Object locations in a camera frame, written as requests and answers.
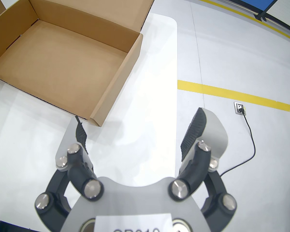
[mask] metal bolt head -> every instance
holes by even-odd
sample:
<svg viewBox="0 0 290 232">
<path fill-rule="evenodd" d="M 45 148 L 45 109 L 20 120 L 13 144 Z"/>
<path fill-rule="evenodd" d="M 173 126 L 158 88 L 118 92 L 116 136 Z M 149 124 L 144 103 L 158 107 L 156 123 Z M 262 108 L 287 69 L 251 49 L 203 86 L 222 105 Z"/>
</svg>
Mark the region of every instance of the metal bolt head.
<svg viewBox="0 0 290 232">
<path fill-rule="evenodd" d="M 56 160 L 56 166 L 57 167 L 65 167 L 67 165 L 68 158 L 66 156 L 63 156 Z"/>
<path fill-rule="evenodd" d="M 72 144 L 70 148 L 68 148 L 69 154 L 75 154 L 80 150 L 80 146 L 78 144 Z"/>
<path fill-rule="evenodd" d="M 179 199 L 187 197 L 189 193 L 186 183 L 179 179 L 172 182 L 171 191 Z"/>
<path fill-rule="evenodd" d="M 211 150 L 210 146 L 207 146 L 206 143 L 202 140 L 201 142 L 198 142 L 198 146 L 201 150 L 204 150 L 206 152 Z"/>
<path fill-rule="evenodd" d="M 218 167 L 218 161 L 214 158 L 210 158 L 209 167 L 211 169 L 216 169 Z"/>
<path fill-rule="evenodd" d="M 189 225 L 180 219 L 173 220 L 173 232 L 191 232 Z"/>
<path fill-rule="evenodd" d="M 101 184 L 97 180 L 90 180 L 84 188 L 84 194 L 87 198 L 95 198 L 101 191 Z"/>
<path fill-rule="evenodd" d="M 236 207 L 236 200 L 230 194 L 225 194 L 222 198 L 223 205 L 230 211 L 233 211 Z"/>
<path fill-rule="evenodd" d="M 42 210 L 49 204 L 49 196 L 46 193 L 42 193 L 36 198 L 35 206 L 37 209 Z"/>
</svg>

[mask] black linkage arm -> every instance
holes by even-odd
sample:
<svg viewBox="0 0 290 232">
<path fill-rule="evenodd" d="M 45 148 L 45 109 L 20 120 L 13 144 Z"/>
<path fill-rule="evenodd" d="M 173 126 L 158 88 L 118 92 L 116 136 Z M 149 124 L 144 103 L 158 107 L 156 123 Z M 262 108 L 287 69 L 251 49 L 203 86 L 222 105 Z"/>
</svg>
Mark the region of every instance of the black linkage arm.
<svg viewBox="0 0 290 232">
<path fill-rule="evenodd" d="M 51 232 L 60 232 L 65 219 L 71 211 L 67 198 L 63 195 L 69 183 L 67 172 L 56 170 L 47 189 L 40 196 L 48 198 L 46 206 L 36 211 Z"/>
<path fill-rule="evenodd" d="M 217 171 L 209 172 L 204 180 L 209 197 L 201 209 L 212 232 L 222 231 L 231 221 L 237 204 L 225 186 Z"/>
</svg>

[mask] cardboard box edge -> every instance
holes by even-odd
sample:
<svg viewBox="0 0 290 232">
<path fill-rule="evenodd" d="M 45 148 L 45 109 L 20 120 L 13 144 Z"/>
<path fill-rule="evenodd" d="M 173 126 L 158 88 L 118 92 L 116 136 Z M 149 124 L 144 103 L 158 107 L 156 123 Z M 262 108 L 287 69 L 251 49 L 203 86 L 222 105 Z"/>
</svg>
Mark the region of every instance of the cardboard box edge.
<svg viewBox="0 0 290 232">
<path fill-rule="evenodd" d="M 117 96 L 123 88 L 129 77 L 133 66 L 135 65 L 141 50 L 143 34 L 139 34 L 131 50 L 127 54 L 120 68 L 116 72 L 112 81 L 106 88 L 98 104 L 94 108 L 90 118 L 93 119 L 100 127 L 103 125 L 109 111 L 113 107 Z"/>
</svg>

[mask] white floor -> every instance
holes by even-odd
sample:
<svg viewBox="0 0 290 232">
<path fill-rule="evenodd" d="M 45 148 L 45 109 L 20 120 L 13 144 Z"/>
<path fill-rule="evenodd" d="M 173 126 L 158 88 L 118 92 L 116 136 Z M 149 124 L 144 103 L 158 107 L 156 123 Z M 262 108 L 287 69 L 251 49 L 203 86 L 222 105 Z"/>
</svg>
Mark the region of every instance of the white floor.
<svg viewBox="0 0 290 232">
<path fill-rule="evenodd" d="M 198 0 L 155 0 L 151 12 L 171 17 L 178 29 L 178 79 L 290 104 L 290 40 L 259 24 Z M 244 118 L 227 98 L 178 90 L 177 171 L 180 143 L 198 107 L 225 126 L 229 146 L 218 171 L 250 158 Z M 290 113 L 246 103 L 256 144 L 249 163 L 223 176 L 238 209 L 225 231 L 290 231 Z M 201 207 L 202 186 L 194 194 Z"/>
</svg>

